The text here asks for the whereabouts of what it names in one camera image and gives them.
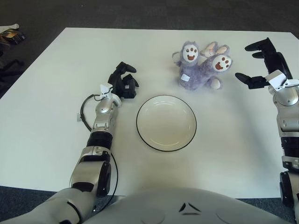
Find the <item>plate rim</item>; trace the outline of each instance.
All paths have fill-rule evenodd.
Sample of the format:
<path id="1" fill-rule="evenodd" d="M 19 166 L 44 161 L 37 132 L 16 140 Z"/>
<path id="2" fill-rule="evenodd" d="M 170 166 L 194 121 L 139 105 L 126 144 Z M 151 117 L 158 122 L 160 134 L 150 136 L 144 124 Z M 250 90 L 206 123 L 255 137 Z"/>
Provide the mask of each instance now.
<path id="1" fill-rule="evenodd" d="M 181 150 L 182 148 L 185 148 L 187 145 L 189 145 L 190 142 L 193 140 L 193 138 L 194 138 L 194 136 L 195 136 L 195 134 L 196 134 L 196 131 L 197 131 L 197 120 L 196 120 L 196 116 L 195 116 L 194 111 L 192 110 L 192 108 L 191 108 L 185 101 L 183 101 L 183 102 L 190 108 L 190 110 L 192 111 L 192 113 L 193 113 L 193 115 L 194 115 L 194 118 L 195 118 L 195 131 L 194 131 L 194 135 L 192 136 L 192 138 L 190 139 L 190 141 L 189 141 L 186 145 L 184 145 L 183 147 L 178 148 L 178 149 L 174 149 L 174 150 L 170 150 L 170 151 L 166 151 L 166 150 L 162 150 L 162 149 L 155 148 L 155 147 L 151 146 L 150 144 L 148 144 L 148 143 L 143 139 L 143 137 L 141 136 L 141 134 L 140 134 L 140 132 L 139 132 L 138 125 L 137 125 L 138 115 L 139 115 L 139 112 L 140 112 L 141 108 L 143 107 L 143 105 L 146 104 L 149 100 L 151 100 L 151 99 L 153 99 L 153 98 L 156 98 L 156 97 L 164 97 L 164 96 L 165 96 L 165 97 L 174 97 L 174 98 L 177 98 L 177 99 L 183 101 L 182 99 L 180 99 L 180 98 L 178 98 L 178 97 L 175 97 L 175 96 L 172 96 L 172 95 L 164 95 L 164 94 L 162 94 L 162 95 L 157 95 L 157 96 L 154 96 L 154 97 L 151 97 L 151 98 L 147 99 L 147 100 L 140 106 L 140 108 L 139 108 L 139 110 L 138 110 L 138 113 L 137 113 L 137 116 L 136 116 L 136 119 L 135 119 L 135 120 L 136 120 L 136 128 L 137 128 L 137 132 L 138 132 L 140 138 L 143 140 L 143 142 L 144 142 L 145 144 L 147 144 L 149 147 L 151 147 L 151 148 L 153 148 L 153 149 L 155 149 L 155 150 L 157 150 L 157 151 L 164 152 L 164 153 L 171 153 L 171 152 L 175 152 L 175 151 Z"/>

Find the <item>plush bunny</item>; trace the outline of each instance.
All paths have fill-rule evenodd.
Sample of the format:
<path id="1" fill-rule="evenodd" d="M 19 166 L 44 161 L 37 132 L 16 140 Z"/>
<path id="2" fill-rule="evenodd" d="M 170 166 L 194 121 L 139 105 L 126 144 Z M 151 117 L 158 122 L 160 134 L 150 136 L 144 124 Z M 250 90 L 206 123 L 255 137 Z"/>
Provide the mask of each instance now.
<path id="1" fill-rule="evenodd" d="M 180 52 L 172 54 L 174 63 L 180 67 L 179 84 L 188 90 L 202 86 L 221 89 L 222 81 L 216 75 L 223 74 L 231 67 L 232 59 L 227 55 L 228 52 L 227 45 L 218 48 L 217 42 L 212 42 L 200 52 L 207 59 L 198 66 L 197 44 L 185 42 Z"/>
<path id="2" fill-rule="evenodd" d="M 172 54 L 172 59 L 180 67 L 179 84 L 189 90 L 197 89 L 199 51 L 196 42 L 186 41 L 180 52 Z"/>
<path id="3" fill-rule="evenodd" d="M 205 85 L 213 89 L 221 89 L 222 81 L 216 76 L 227 71 L 232 62 L 232 59 L 225 54 L 210 56 L 199 66 L 201 81 L 198 87 Z"/>

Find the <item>plush toy paw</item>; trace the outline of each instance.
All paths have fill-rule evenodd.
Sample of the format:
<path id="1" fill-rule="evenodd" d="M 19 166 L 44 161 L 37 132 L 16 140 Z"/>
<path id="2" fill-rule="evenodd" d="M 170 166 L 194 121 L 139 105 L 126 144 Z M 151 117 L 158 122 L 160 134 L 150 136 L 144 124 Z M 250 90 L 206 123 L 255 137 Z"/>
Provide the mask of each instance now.
<path id="1" fill-rule="evenodd" d="M 174 52 L 172 54 L 172 60 L 174 63 L 178 63 L 181 60 L 180 52 Z"/>
<path id="2" fill-rule="evenodd" d="M 221 83 L 218 79 L 214 79 L 211 83 L 211 88 L 218 90 L 221 87 Z"/>

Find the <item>white plate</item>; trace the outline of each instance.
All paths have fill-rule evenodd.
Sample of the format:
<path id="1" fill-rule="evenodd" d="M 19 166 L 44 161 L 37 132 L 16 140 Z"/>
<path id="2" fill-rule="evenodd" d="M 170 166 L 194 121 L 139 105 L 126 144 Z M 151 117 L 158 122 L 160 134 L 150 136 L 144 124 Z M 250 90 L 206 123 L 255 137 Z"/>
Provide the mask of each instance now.
<path id="1" fill-rule="evenodd" d="M 173 96 L 157 96 L 146 101 L 139 109 L 136 125 L 146 144 L 164 152 L 185 147 L 196 132 L 192 109 Z"/>

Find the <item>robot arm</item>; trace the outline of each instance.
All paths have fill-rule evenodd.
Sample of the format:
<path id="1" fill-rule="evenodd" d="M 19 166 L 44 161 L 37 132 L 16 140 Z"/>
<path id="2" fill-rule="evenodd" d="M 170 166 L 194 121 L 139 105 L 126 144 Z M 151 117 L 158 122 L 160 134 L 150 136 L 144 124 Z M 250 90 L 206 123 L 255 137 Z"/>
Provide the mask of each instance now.
<path id="1" fill-rule="evenodd" d="M 283 55 L 276 52 L 270 39 L 253 43 L 246 51 L 260 50 L 254 58 L 263 58 L 268 69 L 266 77 L 249 77 L 236 73 L 236 77 L 249 89 L 269 86 L 273 103 L 277 107 L 277 125 L 284 150 L 283 167 L 288 171 L 280 174 L 281 199 L 285 206 L 294 208 L 299 222 L 299 80 L 292 75 Z"/>
<path id="2" fill-rule="evenodd" d="M 77 224 L 90 217 L 96 197 L 106 196 L 110 190 L 110 148 L 117 110 L 121 105 L 120 97 L 134 98 L 136 95 L 137 82 L 132 76 L 126 76 L 125 80 L 121 78 L 121 75 L 128 70 L 136 72 L 135 68 L 121 62 L 109 79 L 115 82 L 100 86 L 101 94 L 96 107 L 96 118 L 87 145 L 82 150 L 71 175 L 70 188 L 57 192 L 31 212 L 4 221 L 3 224 Z M 134 88 L 132 89 L 132 86 L 125 88 L 124 84 L 132 80 Z"/>

